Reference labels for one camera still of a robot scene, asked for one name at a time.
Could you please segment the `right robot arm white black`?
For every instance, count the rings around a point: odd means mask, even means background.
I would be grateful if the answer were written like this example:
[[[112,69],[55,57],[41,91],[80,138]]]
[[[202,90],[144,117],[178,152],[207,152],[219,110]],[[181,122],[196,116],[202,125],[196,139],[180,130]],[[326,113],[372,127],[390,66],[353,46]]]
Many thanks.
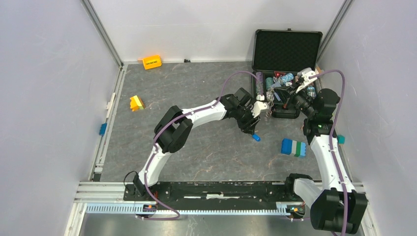
[[[320,90],[315,98],[305,90],[293,87],[276,88],[283,107],[294,106],[306,115],[303,133],[313,151],[322,178],[322,187],[301,174],[291,174],[284,195],[291,201],[300,197],[310,209],[312,227],[334,233],[355,234],[366,211],[366,195],[356,191],[348,178],[334,130],[333,112],[341,104],[341,97],[331,89]]]

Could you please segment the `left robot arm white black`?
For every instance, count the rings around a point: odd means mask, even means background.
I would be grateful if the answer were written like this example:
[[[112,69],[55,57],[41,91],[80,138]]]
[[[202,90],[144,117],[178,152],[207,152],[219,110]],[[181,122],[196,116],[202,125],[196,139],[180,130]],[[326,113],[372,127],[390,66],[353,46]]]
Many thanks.
[[[124,185],[125,192],[145,201],[151,199],[154,196],[153,185],[158,183],[168,159],[183,148],[194,128],[233,118],[241,132],[254,135],[260,113],[267,108],[266,103],[257,100],[243,88],[195,108],[170,107],[154,129],[152,150],[144,167],[134,173],[132,184]]]

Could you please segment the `key with blue tag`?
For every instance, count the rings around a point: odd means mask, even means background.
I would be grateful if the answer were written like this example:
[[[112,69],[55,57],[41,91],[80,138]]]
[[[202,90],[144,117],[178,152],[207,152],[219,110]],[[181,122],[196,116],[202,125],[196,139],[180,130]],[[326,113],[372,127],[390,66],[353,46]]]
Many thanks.
[[[256,141],[259,142],[261,140],[261,138],[257,135],[257,134],[253,134],[252,138]]]

